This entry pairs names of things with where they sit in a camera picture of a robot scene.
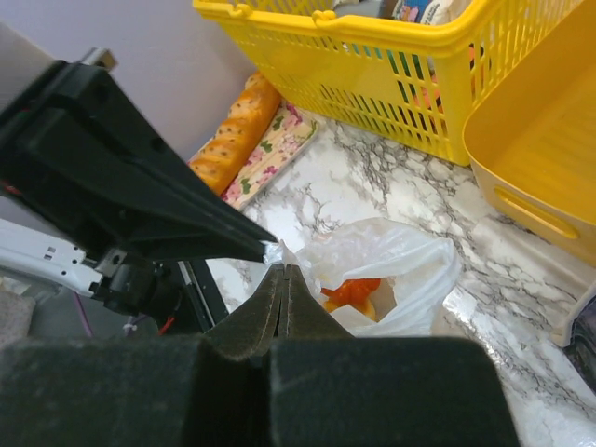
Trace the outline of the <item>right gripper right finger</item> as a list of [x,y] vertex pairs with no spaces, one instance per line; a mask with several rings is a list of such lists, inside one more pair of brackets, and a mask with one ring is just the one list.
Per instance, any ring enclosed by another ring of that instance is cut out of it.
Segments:
[[460,337],[293,339],[265,363],[265,446],[517,446],[494,363]]

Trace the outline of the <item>white plastic grocery bag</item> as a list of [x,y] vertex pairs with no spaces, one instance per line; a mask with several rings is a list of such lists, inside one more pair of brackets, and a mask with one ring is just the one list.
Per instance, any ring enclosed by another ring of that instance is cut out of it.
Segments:
[[[429,336],[461,272],[454,243],[406,223],[370,218],[315,237],[297,252],[268,244],[266,265],[298,266],[318,304],[357,337]],[[363,308],[334,304],[349,280],[376,280]]]

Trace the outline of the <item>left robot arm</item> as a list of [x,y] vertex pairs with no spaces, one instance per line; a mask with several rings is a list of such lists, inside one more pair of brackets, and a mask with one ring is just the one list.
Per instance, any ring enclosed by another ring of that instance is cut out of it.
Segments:
[[57,231],[1,227],[1,264],[152,318],[164,334],[227,316],[206,262],[261,261],[271,234],[224,203],[100,65],[6,67],[1,192]]

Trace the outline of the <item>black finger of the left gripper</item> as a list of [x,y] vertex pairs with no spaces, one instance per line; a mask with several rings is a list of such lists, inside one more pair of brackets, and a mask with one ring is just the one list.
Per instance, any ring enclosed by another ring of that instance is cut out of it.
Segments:
[[93,260],[259,262],[273,236],[216,196],[110,74],[66,61],[1,92],[1,190]]

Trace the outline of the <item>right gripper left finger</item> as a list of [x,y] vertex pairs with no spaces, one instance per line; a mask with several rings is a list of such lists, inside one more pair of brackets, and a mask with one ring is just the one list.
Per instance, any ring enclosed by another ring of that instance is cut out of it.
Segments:
[[206,335],[29,339],[1,354],[5,446],[272,446],[265,353],[284,268]]

